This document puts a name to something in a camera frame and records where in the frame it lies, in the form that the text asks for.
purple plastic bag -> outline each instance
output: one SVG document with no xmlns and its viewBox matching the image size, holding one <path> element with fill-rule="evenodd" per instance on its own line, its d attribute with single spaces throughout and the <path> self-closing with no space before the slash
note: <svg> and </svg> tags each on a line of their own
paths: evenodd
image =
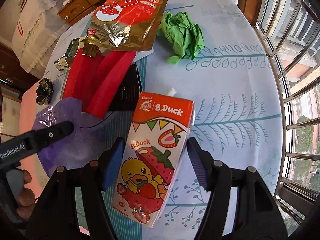
<svg viewBox="0 0 320 240">
<path fill-rule="evenodd" d="M 38 153 L 40 162 L 50 177 L 58 166 L 67 169 L 81 168 L 91 160 L 96 160 L 103 152 L 105 144 L 90 132 L 98 129 L 101 122 L 92 115 L 81 113 L 82 103 L 75 98 L 65 98 L 55 106 L 40 111 L 33 125 L 34 130 L 47 128 L 63 121 L 71 121 L 74 132 L 62 140 L 42 149 Z"/>
</svg>

paper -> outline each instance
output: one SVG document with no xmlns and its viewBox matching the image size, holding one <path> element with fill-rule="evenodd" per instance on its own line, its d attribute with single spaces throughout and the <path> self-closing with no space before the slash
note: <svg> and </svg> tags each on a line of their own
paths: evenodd
<svg viewBox="0 0 320 240">
<path fill-rule="evenodd" d="M 88 21 L 90 20 L 92 14 L 93 12 L 83 17 L 80 21 L 71 26 L 68 30 L 66 30 L 65 33 L 63 33 L 60 36 L 57 45 L 54 48 L 53 53 L 51 55 L 54 61 L 58 60 L 66 53 L 68 46 L 73 39 L 77 39 L 82 36 L 82 33 Z"/>
<path fill-rule="evenodd" d="M 133 62 L 137 62 L 138 60 L 150 55 L 154 52 L 154 49 L 146 50 L 146 51 L 137 51 L 137 55 L 134 57 Z"/>
<path fill-rule="evenodd" d="M 186 12 L 172 15 L 171 12 L 163 15 L 158 35 L 164 35 L 173 44 L 175 56 L 168 58 L 168 63 L 178 63 L 180 59 L 189 56 L 194 59 L 201 49 L 204 41 L 201 29 L 194 24 Z"/>
</svg>

cartoon face logo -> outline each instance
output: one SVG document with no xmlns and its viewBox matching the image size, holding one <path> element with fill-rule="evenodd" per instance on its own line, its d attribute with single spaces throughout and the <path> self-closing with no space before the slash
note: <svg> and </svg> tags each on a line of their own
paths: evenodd
<svg viewBox="0 0 320 240">
<path fill-rule="evenodd" d="M 142 109 L 143 111 L 147 111 L 149 112 L 150 108 L 152 108 L 152 99 L 150 98 L 150 100 L 148 101 L 144 101 L 141 105 L 139 109 Z"/>
<path fill-rule="evenodd" d="M 102 12 L 103 14 L 110 14 L 110 15 L 115 15 L 116 13 L 120 13 L 120 12 L 118 12 L 117 9 L 114 8 L 114 7 L 104 8 L 104 9 L 101 10 L 101 12 Z"/>
<path fill-rule="evenodd" d="M 117 19 L 123 9 L 121 7 L 103 6 L 96 14 L 97 18 L 104 22 Z"/>
</svg>

white cloth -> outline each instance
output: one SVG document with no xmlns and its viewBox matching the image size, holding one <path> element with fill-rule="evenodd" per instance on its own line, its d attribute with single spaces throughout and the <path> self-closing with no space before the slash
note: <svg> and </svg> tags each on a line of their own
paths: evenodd
<svg viewBox="0 0 320 240">
<path fill-rule="evenodd" d="M 42 78 L 50 58 L 45 55 L 47 50 L 69 28 L 57 15 L 63 1 L 28 0 L 13 35 L 12 49 L 20 65 L 38 78 Z"/>
<path fill-rule="evenodd" d="M 155 53 L 140 64 L 145 90 L 165 94 L 173 87 L 177 97 L 194 100 L 190 136 L 230 168 L 256 167 L 274 193 L 282 149 L 280 101 L 253 28 L 232 0 L 168 0 L 168 11 L 186 11 L 199 24 L 206 48 L 194 60 L 169 65 L 165 59 L 172 50 L 167 41 L 157 39 Z M 188 154 L 173 188 L 154 227 L 142 227 L 143 240 L 195 237 L 210 193 L 199 186 Z M 233 227 L 236 196 L 233 188 L 224 234 Z"/>
</svg>

strawberry illustration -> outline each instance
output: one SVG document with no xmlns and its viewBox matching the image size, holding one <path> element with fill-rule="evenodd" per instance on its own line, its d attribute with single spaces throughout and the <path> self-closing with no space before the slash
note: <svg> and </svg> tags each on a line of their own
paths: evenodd
<svg viewBox="0 0 320 240">
<path fill-rule="evenodd" d="M 160 175 L 160 177 L 164 180 L 163 185 L 167 186 L 171 183 L 174 168 L 168 159 L 171 155 L 169 150 L 165 150 L 164 153 L 159 151 L 156 147 L 141 147 L 136 151 L 136 155 L 138 159 L 142 160 L 145 165 L 150 169 L 152 176 L 156 177 Z"/>
<path fill-rule="evenodd" d="M 163 204 L 161 198 L 146 198 L 138 193 L 127 190 L 126 186 L 122 183 L 118 183 L 117 192 L 127 201 L 129 207 L 132 209 L 133 215 L 141 223 L 147 223 L 149 221 L 148 215 L 158 211 Z"/>
<path fill-rule="evenodd" d="M 172 129 L 165 131 L 159 136 L 158 143 L 164 148 L 173 148 L 178 145 L 181 136 L 175 134 Z"/>
<path fill-rule="evenodd" d="M 138 193 L 141 196 L 146 197 L 146 198 L 155 198 L 156 197 L 156 189 L 150 183 L 143 184 L 142 187 L 138 188 Z"/>
</svg>

